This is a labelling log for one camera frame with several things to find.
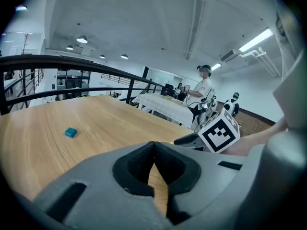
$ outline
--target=blue cube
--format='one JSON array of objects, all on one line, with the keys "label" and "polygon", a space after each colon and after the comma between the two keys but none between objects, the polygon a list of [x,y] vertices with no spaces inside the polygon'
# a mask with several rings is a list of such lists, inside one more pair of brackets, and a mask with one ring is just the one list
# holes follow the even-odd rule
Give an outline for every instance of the blue cube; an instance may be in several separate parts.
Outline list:
[{"label": "blue cube", "polygon": [[65,135],[70,137],[70,138],[73,138],[75,136],[75,134],[77,134],[77,130],[74,129],[74,128],[68,128],[66,131],[65,131]]}]

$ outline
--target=wooden table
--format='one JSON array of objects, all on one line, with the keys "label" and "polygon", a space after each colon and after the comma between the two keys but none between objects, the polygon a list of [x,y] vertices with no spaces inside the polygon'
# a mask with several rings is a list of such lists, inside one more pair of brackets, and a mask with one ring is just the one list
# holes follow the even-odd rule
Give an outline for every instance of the wooden table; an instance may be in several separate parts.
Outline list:
[{"label": "wooden table", "polygon": [[[74,138],[64,135],[77,129]],[[83,97],[0,116],[0,165],[12,189],[30,200],[82,160],[147,141],[172,142],[191,130],[110,96]],[[149,185],[166,213],[167,186],[153,166]]]}]

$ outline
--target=white tablecloth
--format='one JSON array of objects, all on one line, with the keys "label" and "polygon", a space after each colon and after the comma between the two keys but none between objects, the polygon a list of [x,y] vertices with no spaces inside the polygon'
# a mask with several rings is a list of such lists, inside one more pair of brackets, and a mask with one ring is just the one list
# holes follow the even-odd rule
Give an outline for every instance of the white tablecloth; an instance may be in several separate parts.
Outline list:
[{"label": "white tablecloth", "polygon": [[140,109],[142,105],[145,105],[153,110],[152,113],[154,111],[159,112],[190,128],[193,119],[192,112],[181,101],[176,99],[168,100],[167,98],[169,96],[162,96],[159,93],[147,93],[138,95],[133,102],[140,103]]}]

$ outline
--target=air vent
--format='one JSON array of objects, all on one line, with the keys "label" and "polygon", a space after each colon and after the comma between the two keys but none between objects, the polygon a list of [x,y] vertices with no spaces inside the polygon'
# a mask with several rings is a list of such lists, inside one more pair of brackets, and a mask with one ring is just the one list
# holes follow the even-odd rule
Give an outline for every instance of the air vent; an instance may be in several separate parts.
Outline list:
[{"label": "air vent", "polygon": [[221,58],[221,61],[228,62],[240,54],[239,50],[233,49]]}]

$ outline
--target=black and white marker cube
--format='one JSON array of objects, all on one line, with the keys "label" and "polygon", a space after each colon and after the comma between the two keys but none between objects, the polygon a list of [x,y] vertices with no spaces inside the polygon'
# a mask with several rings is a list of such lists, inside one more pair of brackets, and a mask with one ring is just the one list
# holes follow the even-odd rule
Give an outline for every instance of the black and white marker cube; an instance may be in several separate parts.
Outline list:
[{"label": "black and white marker cube", "polygon": [[240,130],[235,119],[222,108],[198,135],[212,153],[220,153],[240,139]]}]

